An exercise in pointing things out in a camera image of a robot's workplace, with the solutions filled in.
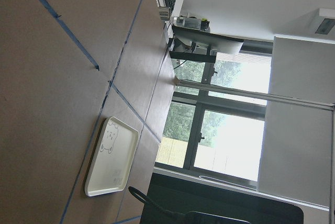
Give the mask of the metal cup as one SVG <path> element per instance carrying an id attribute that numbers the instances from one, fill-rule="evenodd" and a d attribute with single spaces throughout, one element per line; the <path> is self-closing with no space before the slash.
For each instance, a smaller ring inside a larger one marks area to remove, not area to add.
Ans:
<path id="1" fill-rule="evenodd" d="M 159 16 L 161 21 L 169 21 L 171 18 L 171 8 L 159 6 Z"/>

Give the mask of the pale yellow bear tray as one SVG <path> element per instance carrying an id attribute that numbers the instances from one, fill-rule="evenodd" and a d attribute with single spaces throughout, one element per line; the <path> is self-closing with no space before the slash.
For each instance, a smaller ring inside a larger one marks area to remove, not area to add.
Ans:
<path id="1" fill-rule="evenodd" d="M 85 182 L 88 197 L 125 189 L 138 137 L 136 129 L 116 117 L 109 117 L 104 121 Z"/>

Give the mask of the black monitor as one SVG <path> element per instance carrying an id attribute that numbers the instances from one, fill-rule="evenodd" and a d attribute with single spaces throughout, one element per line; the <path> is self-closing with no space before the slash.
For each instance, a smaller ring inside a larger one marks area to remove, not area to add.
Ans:
<path id="1" fill-rule="evenodd" d="M 217 53 L 238 54 L 244 43 L 240 38 L 195 29 L 173 26 L 172 30 L 174 39 L 185 45 L 183 48 L 174 46 L 170 51 L 172 59 L 215 63 Z"/>

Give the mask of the water bottle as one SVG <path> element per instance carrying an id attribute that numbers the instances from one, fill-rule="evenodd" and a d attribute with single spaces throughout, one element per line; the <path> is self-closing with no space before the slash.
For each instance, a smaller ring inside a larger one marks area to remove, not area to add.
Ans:
<path id="1" fill-rule="evenodd" d="M 205 18 L 198 19 L 196 17 L 178 16 L 173 17 L 172 24 L 178 27 L 207 31 L 209 29 L 210 21 Z"/>

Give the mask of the aluminium frame post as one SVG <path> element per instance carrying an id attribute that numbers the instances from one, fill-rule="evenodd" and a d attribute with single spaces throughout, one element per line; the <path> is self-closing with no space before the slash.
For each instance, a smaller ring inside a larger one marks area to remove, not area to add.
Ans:
<path id="1" fill-rule="evenodd" d="M 185 80 L 185 79 L 177 80 L 176 85 L 181 86 L 181 87 L 196 88 L 199 90 L 209 91 L 209 92 L 237 95 L 237 96 L 262 99 L 262 100 L 283 103 L 283 104 L 290 104 L 290 105 L 304 106 L 304 107 L 320 109 L 320 110 L 334 111 L 334 103 L 322 103 L 322 102 L 315 102 L 311 100 L 305 100 L 301 98 L 294 98 L 294 97 L 287 97 L 287 96 L 274 95 L 274 94 L 268 94 L 268 93 L 252 92 L 252 91 L 244 91 L 240 89 L 227 88 L 227 87 L 222 87 L 222 86 L 218 86 L 214 84 L 205 84 L 205 83 L 200 83 L 200 82 L 195 82 L 192 80 Z"/>

